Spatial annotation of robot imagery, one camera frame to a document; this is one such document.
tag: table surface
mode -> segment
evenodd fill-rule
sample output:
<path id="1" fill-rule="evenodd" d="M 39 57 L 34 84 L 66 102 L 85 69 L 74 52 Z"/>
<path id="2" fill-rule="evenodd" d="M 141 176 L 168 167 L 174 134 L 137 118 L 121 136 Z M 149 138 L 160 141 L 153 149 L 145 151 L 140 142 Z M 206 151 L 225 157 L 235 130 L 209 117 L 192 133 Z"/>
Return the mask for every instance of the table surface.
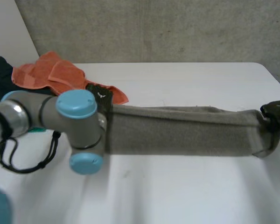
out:
<path id="1" fill-rule="evenodd" d="M 280 100 L 280 84 L 257 63 L 76 64 L 89 80 L 114 85 L 135 106 L 215 106 L 241 111 Z M 33 166 L 51 132 L 20 137 L 15 164 Z M 265 159 L 157 155 L 105 156 L 96 175 L 68 165 L 63 135 L 54 160 L 16 175 L 0 168 L 15 223 L 280 224 L 280 143 Z"/>

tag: gray wall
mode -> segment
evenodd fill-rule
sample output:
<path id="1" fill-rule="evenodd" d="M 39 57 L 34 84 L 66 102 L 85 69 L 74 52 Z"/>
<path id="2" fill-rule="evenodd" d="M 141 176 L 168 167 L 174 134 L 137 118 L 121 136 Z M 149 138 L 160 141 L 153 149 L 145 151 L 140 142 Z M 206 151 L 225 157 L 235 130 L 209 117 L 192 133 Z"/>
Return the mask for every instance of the gray wall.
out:
<path id="1" fill-rule="evenodd" d="M 280 0 L 15 0 L 41 55 L 258 62 L 280 82 Z"/>

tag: dark fabric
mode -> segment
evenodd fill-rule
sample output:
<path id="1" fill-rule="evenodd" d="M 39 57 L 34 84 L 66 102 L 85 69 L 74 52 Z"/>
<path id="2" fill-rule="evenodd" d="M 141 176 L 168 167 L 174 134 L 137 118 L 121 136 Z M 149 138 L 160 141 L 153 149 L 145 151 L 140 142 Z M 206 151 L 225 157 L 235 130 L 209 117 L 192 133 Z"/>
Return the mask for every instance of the dark fabric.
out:
<path id="1" fill-rule="evenodd" d="M 43 88 L 40 90 L 28 90 L 13 84 L 11 80 L 11 74 L 13 73 L 13 67 L 6 62 L 6 60 L 0 56 L 0 100 L 2 97 L 11 91 L 24 90 L 29 92 L 54 95 L 49 88 Z"/>

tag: orange cloth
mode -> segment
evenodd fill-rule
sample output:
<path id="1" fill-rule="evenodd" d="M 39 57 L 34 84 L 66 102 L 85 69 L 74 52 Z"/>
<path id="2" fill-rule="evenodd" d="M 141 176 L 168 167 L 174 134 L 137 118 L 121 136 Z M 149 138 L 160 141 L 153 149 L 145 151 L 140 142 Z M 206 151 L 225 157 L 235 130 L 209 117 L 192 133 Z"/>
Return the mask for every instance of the orange cloth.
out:
<path id="1" fill-rule="evenodd" d="M 55 52 L 42 55 L 35 64 L 24 64 L 14 68 L 12 81 L 26 89 L 49 87 L 56 95 L 68 90 L 85 89 L 87 84 L 97 84 L 85 79 L 85 73 L 71 62 L 62 60 Z M 113 103 L 128 102 L 126 95 L 115 86 L 98 84 L 113 92 Z"/>

